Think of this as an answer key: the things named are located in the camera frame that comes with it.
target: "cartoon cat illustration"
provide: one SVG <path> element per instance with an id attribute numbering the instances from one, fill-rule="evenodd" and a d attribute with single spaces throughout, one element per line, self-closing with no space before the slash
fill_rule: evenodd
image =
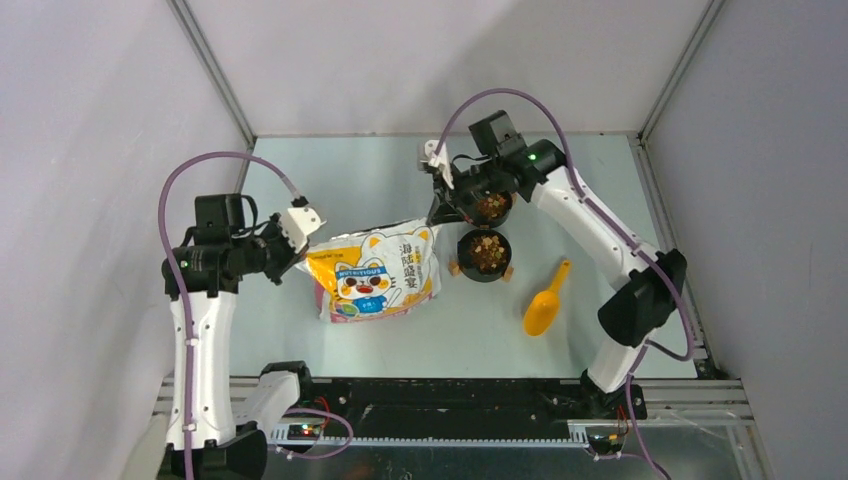
<path id="1" fill-rule="evenodd" d="M 348 300 L 362 315 L 374 315 L 392 306 L 400 289 L 380 258 L 363 255 L 356 265 L 336 264 L 336 291 L 339 299 Z"/>
<path id="2" fill-rule="evenodd" d="M 401 303 L 412 303 L 424 290 L 430 278 L 431 264 L 436 262 L 433 253 L 433 231 L 428 227 L 416 228 L 412 233 L 386 236 L 372 233 L 362 242 L 363 258 L 392 259 L 385 262 L 388 274 L 398 279 Z"/>

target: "black bowl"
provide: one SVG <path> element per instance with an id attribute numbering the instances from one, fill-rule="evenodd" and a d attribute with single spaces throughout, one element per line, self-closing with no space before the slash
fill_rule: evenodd
<path id="1" fill-rule="evenodd" d="M 474 261 L 471 258 L 471 242 L 477 238 L 482 236 L 497 236 L 500 240 L 500 245 L 504 247 L 504 254 L 506 255 L 506 262 L 503 263 L 497 270 L 491 272 L 481 272 L 480 269 L 474 265 Z M 488 283 L 494 282 L 495 280 L 499 280 L 504 276 L 506 269 L 509 268 L 510 262 L 512 262 L 512 247 L 509 245 L 509 241 L 501 235 L 499 232 L 489 229 L 478 228 L 475 230 L 471 230 L 470 232 L 463 235 L 459 242 L 456 244 L 456 255 L 457 255 L 457 263 L 459 264 L 459 269 L 462 270 L 462 273 L 465 274 L 466 277 L 474 280 L 475 282 Z"/>

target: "metal frame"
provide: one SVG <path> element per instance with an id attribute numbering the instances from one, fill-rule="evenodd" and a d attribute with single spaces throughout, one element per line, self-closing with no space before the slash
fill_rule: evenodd
<path id="1" fill-rule="evenodd" d="M 653 132 L 654 128 L 657 126 L 657 122 L 659 121 L 660 116 L 662 116 L 666 105 L 668 105 L 669 100 L 677 90 L 677 86 L 680 84 L 681 79 L 692 64 L 692 59 L 695 57 L 698 49 L 701 48 L 701 43 L 712 29 L 713 24 L 725 3 L 727 3 L 727 0 L 710 0 L 704 8 L 703 13 L 701 13 L 701 18 L 698 19 L 698 24 L 695 26 L 695 30 L 686 41 L 686 46 L 680 53 L 680 57 L 674 64 L 674 68 L 671 69 L 671 74 L 668 76 L 662 90 L 660 90 L 660 94 L 654 102 L 654 105 L 651 107 L 651 111 L 645 118 L 645 123 L 642 124 L 641 130 L 639 130 L 640 138 L 645 139 L 651 136 L 651 132 Z"/>
<path id="2" fill-rule="evenodd" d="M 239 104 L 221 66 L 215 59 L 209 43 L 195 18 L 188 0 L 168 0 L 175 17 L 179 21 L 186 37 L 195 50 L 198 59 L 209 75 L 227 111 L 237 125 L 252 151 L 256 142 L 256 134 L 251 128 L 247 117 Z M 681 52 L 671 74 L 663 86 L 650 113 L 645 119 L 641 130 L 628 133 L 631 150 L 637 171 L 640 176 L 649 203 L 652 219 L 658 232 L 660 246 L 663 249 L 676 245 L 676 236 L 669 219 L 668 210 L 659 191 L 656 176 L 651 167 L 650 159 L 645 149 L 645 139 L 650 137 L 666 105 L 673 97 L 681 79 L 691 65 L 697 50 L 713 26 L 716 17 L 725 5 L 726 0 L 710 0 L 707 4 L 697 27 L 693 31 L 686 46 Z M 239 172 L 235 190 L 241 191 L 244 184 L 249 162 L 244 162 Z M 696 365 L 701 374 L 707 373 L 705 365 L 711 361 L 704 330 L 701 326 L 698 310 L 693 301 L 693 295 L 687 283 L 684 299 L 686 307 L 692 313 L 691 318 L 696 322 Z M 565 379 L 562 383 L 575 383 L 577 380 Z M 230 395 L 234 409 L 244 403 L 245 399 L 259 383 L 258 377 L 231 377 Z M 732 444 L 732 450 L 737 462 L 737 468 L 743 479 L 773 478 L 762 441 L 754 423 L 754 417 L 748 405 L 742 383 L 738 380 L 639 380 L 644 391 L 648 418 L 640 421 L 640 426 L 679 427 L 693 426 L 696 428 L 712 428 L 724 426 L 727 440 Z M 154 408 L 154 414 L 170 414 L 173 403 L 173 379 L 163 380 Z M 585 444 L 586 428 L 613 426 L 609 420 L 570 420 L 571 438 L 561 441 L 411 441 L 404 439 L 358 438 L 354 445 L 366 446 L 497 446 L 497 447 L 582 447 Z M 342 439 L 328 438 L 323 443 L 340 443 Z"/>
<path id="3" fill-rule="evenodd" d="M 203 30 L 197 23 L 197 18 L 195 18 L 188 4 L 188 0 L 168 0 L 168 4 L 171 6 L 171 10 L 174 12 L 174 16 L 185 32 L 189 43 L 191 43 L 192 49 L 197 54 L 201 66 L 206 70 L 209 80 L 224 102 L 224 106 L 227 108 L 230 117 L 232 117 L 241 132 L 247 147 L 252 149 L 253 145 L 256 144 L 256 133 L 250 127 L 244 110 L 241 108 L 235 92 L 233 92 L 233 88 L 230 86 L 230 82 L 227 80 L 226 75 L 224 75 L 221 65 L 215 58 L 215 54 L 206 40 L 206 35 L 203 34 Z"/>
<path id="4" fill-rule="evenodd" d="M 315 378 L 320 383 L 328 379 Z M 561 384 L 575 384 L 577 380 L 560 380 Z M 748 399 L 738 380 L 640 380 L 648 418 L 639 421 L 640 427 L 694 427 L 714 429 L 725 427 L 726 441 L 741 478 L 759 480 L 773 478 L 764 461 L 762 442 L 754 423 Z M 238 410 L 258 387 L 259 377 L 230 377 L 230 395 L 233 409 Z M 174 384 L 171 377 L 165 378 L 159 391 L 154 414 L 170 414 Z M 613 420 L 569 420 L 570 438 L 560 440 L 440 440 L 404 438 L 355 438 L 354 446 L 386 447 L 498 447 L 498 448 L 584 448 L 587 444 L 586 430 L 590 427 L 614 427 Z M 278 424 L 272 431 L 272 441 L 283 443 L 288 423 Z M 339 445 L 345 439 L 327 437 L 321 445 Z M 313 440 L 285 440 L 287 445 L 312 444 Z"/>

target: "white wall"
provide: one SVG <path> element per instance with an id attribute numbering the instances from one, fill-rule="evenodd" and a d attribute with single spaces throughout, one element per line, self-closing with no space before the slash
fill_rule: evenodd
<path id="1" fill-rule="evenodd" d="M 118 478 L 173 368 L 156 202 L 244 149 L 166 2 L 0 6 L 0 478 Z M 188 172 L 232 191 L 238 165 Z"/>
<path id="2" fill-rule="evenodd" d="M 728 2 L 650 154 L 776 474 L 844 478 L 848 3 Z"/>
<path id="3" fill-rule="evenodd" d="M 637 130 L 707 0 L 191 2 L 260 135 L 436 132 L 471 95 L 537 95 L 570 131 Z M 551 131 L 521 100 L 491 100 Z M 460 122 L 465 130 L 468 122 Z"/>

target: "wire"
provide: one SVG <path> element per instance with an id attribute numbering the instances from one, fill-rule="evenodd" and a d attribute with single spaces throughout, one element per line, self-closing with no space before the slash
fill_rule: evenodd
<path id="1" fill-rule="evenodd" d="M 590 457 L 592 457 L 595 461 L 598 461 L 598 460 L 621 460 L 622 458 L 638 458 L 639 460 L 643 460 L 643 461 L 646 461 L 646 462 L 648 461 L 645 457 L 643 457 L 641 455 L 636 455 L 635 453 L 614 453 L 614 454 L 611 454 L 611 455 L 600 455 L 597 452 L 595 452 L 594 450 L 592 450 L 592 447 L 588 447 L 588 448 L 583 449 L 583 452 L 586 453 L 587 455 L 589 455 Z M 665 480 L 671 480 L 671 475 L 669 475 L 669 473 L 664 468 L 662 468 L 662 466 L 660 464 L 654 462 L 650 465 L 652 467 L 654 467 L 654 471 L 658 472 Z"/>
<path id="2" fill-rule="evenodd" d="M 171 187 L 174 185 L 174 181 L 176 181 L 177 177 L 180 176 L 181 173 L 188 170 L 190 167 L 204 162 L 206 160 L 211 160 L 213 158 L 240 158 L 242 160 L 248 160 L 251 162 L 258 163 L 263 165 L 280 177 L 280 180 L 286 185 L 291 194 L 295 198 L 300 198 L 301 194 L 295 188 L 294 184 L 289 180 L 289 178 L 284 174 L 279 168 L 274 166 L 271 162 L 267 160 L 263 160 L 259 157 L 254 157 L 253 155 L 241 152 L 210 152 L 205 153 L 203 155 L 198 155 L 191 160 L 184 162 L 182 165 L 174 169 L 173 172 L 168 176 L 165 180 L 165 185 L 162 186 L 162 193 L 159 195 L 159 207 L 157 212 L 157 219 L 159 223 L 159 239 L 162 241 L 162 248 L 165 249 L 165 256 L 168 259 L 168 266 L 171 268 L 171 273 L 174 275 L 174 279 L 177 282 L 177 288 L 180 291 L 180 299 L 183 303 L 183 319 L 185 320 L 185 336 L 186 339 L 194 339 L 194 328 L 193 321 L 191 315 L 191 303 L 188 298 L 188 287 L 186 287 L 185 279 L 183 278 L 182 272 L 180 271 L 179 266 L 177 265 L 177 259 L 174 257 L 174 252 L 171 250 L 171 241 L 168 238 L 168 232 L 165 226 L 165 207 L 168 204 L 168 193 L 171 191 Z M 184 382 L 184 390 L 183 390 L 183 418 L 184 420 L 184 446 L 183 446 L 183 458 L 185 462 L 185 474 L 186 480 L 194 480 L 194 463 L 192 462 L 192 445 L 191 445 L 191 431 L 193 426 L 193 418 L 192 418 L 192 400 L 193 400 L 193 372 L 194 372 L 194 346 L 190 343 L 186 342 L 186 356 L 185 356 L 185 382 Z"/>
<path id="3" fill-rule="evenodd" d="M 459 155 L 455 155 L 451 158 L 451 163 L 455 162 L 457 159 L 464 158 L 466 160 L 474 160 L 475 162 L 482 162 L 484 160 L 489 160 L 491 157 L 488 155 L 483 155 L 482 157 L 472 157 L 471 155 L 466 155 L 464 153 L 460 153 Z"/>
<path id="4" fill-rule="evenodd" d="M 250 195 L 240 195 L 241 200 L 247 200 L 247 204 L 250 205 L 250 213 L 253 214 L 253 225 L 250 227 L 250 231 L 256 231 L 256 222 L 259 221 L 259 207 L 256 206 L 256 200 L 253 199 Z"/>
<path id="5" fill-rule="evenodd" d="M 618 406 L 618 411 L 621 413 L 621 418 L 622 418 L 622 420 L 624 420 L 624 426 L 625 426 L 624 433 L 622 433 L 622 434 L 620 434 L 620 435 L 625 436 L 625 435 L 627 435 L 628 433 L 630 433 L 630 422 L 628 422 L 628 421 L 627 421 L 627 414 L 626 414 L 626 413 L 624 413 L 624 407 L 622 407 L 621 405 L 619 405 L 619 406 Z"/>
<path id="6" fill-rule="evenodd" d="M 347 439 L 345 440 L 345 443 L 342 444 L 341 447 L 333 450 L 332 452 L 324 453 L 324 454 L 321 454 L 321 455 L 304 455 L 302 453 L 297 453 L 297 452 L 292 452 L 291 450 L 286 450 L 285 448 L 280 447 L 280 446 L 277 446 L 274 449 L 274 451 L 276 451 L 277 453 L 285 453 L 286 455 L 288 455 L 290 457 L 302 458 L 304 460 L 322 460 L 324 458 L 334 457 L 334 456 L 342 453 L 353 442 L 353 427 L 350 425 L 350 422 L 345 420 L 345 418 L 340 416 L 340 415 L 336 415 L 335 413 L 325 412 L 323 410 L 315 410 L 314 408 L 290 408 L 290 409 L 286 410 L 285 414 L 288 415 L 290 413 L 309 413 L 309 414 L 312 414 L 312 415 L 320 415 L 324 418 L 333 419 L 333 420 L 341 423 L 342 425 L 344 425 L 344 427 L 347 429 Z"/>
<path id="7" fill-rule="evenodd" d="M 642 448 L 642 456 L 645 457 L 645 461 L 651 465 L 651 468 L 654 469 L 654 472 L 656 472 L 657 475 L 670 478 L 668 472 L 657 465 L 654 459 L 651 458 L 650 452 L 648 452 L 648 446 L 645 445 L 645 439 L 642 438 L 642 432 L 639 431 L 639 425 L 636 423 L 636 411 L 633 408 L 633 395 L 630 392 L 633 382 L 633 374 L 636 372 L 636 369 L 639 368 L 639 364 L 642 363 L 642 359 L 645 358 L 645 354 L 647 352 L 648 347 L 643 346 L 642 349 L 639 350 L 639 355 L 636 357 L 636 361 L 633 362 L 633 366 L 630 367 L 630 371 L 627 372 L 627 380 L 624 381 L 624 396 L 627 399 L 627 411 L 630 414 L 630 420 L 633 422 L 633 433 L 636 434 L 636 441 L 639 442 L 639 446 Z"/>
<path id="8" fill-rule="evenodd" d="M 180 243 L 181 247 L 187 247 L 189 242 L 194 238 L 194 233 L 197 231 L 197 227 L 188 227 L 186 229 L 186 235 L 183 237 L 182 243 Z"/>
<path id="9" fill-rule="evenodd" d="M 615 433 L 616 435 L 621 435 L 621 406 L 615 410 Z"/>
<path id="10" fill-rule="evenodd" d="M 268 225 L 269 223 L 270 222 L 268 220 L 265 220 L 264 222 L 259 223 L 259 224 L 255 225 L 253 227 L 248 227 L 248 228 L 245 228 L 244 230 L 240 230 L 240 231 L 236 232 L 235 238 L 245 238 L 245 237 L 250 237 L 252 235 L 255 235 L 257 231 L 265 228 L 265 225 Z"/>
<path id="11" fill-rule="evenodd" d="M 675 359 L 679 362 L 685 362 L 685 361 L 692 359 L 692 355 L 689 355 L 688 352 L 684 355 L 680 355 L 679 353 L 674 353 L 668 347 L 666 347 L 665 345 L 663 345 L 661 343 L 657 343 L 657 342 L 655 342 L 651 339 L 645 340 L 645 344 L 656 348 L 660 352 L 664 353 L 665 355 L 668 355 L 669 357 L 671 357 L 671 358 L 673 358 L 673 359 Z"/>
<path id="12" fill-rule="evenodd" d="M 327 399 L 324 397 L 318 397 L 318 403 L 324 405 L 324 410 L 327 413 L 330 413 L 330 404 L 327 403 Z M 330 417 L 324 419 L 324 423 L 321 424 L 321 430 L 323 431 L 326 428 L 327 424 L 330 423 Z"/>

